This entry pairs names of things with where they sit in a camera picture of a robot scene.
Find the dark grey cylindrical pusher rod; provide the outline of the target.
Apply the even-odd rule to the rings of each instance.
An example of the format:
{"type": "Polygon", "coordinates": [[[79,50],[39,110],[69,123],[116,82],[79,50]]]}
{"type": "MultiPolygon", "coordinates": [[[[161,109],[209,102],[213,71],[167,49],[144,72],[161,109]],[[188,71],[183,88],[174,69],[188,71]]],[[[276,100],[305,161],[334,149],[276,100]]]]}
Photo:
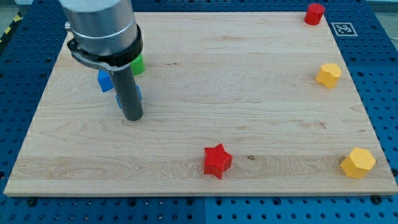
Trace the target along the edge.
{"type": "Polygon", "coordinates": [[[125,65],[111,68],[111,81],[125,118],[130,121],[140,119],[143,109],[131,67],[125,65]]]}

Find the black clamp ring mount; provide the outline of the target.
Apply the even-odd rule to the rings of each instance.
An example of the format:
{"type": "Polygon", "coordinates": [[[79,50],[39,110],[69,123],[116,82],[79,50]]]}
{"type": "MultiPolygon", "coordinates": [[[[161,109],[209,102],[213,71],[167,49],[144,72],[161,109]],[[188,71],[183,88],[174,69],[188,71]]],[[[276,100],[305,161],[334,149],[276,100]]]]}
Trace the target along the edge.
{"type": "Polygon", "coordinates": [[[142,52],[144,42],[142,39],[141,28],[136,24],[137,35],[134,42],[122,52],[99,56],[88,53],[83,50],[81,45],[73,38],[67,43],[67,47],[71,52],[72,57],[80,64],[98,70],[104,70],[108,73],[121,71],[123,67],[129,65],[142,52]]]}

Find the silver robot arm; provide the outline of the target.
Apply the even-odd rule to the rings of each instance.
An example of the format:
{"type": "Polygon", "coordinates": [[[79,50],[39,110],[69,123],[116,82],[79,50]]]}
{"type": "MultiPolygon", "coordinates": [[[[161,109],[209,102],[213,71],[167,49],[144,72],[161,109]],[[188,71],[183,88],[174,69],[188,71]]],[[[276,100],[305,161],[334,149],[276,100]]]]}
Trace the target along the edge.
{"type": "Polygon", "coordinates": [[[60,0],[73,34],[67,44],[72,57],[86,67],[110,76],[124,116],[143,115],[131,62],[143,49],[142,33],[130,0],[60,0]]]}

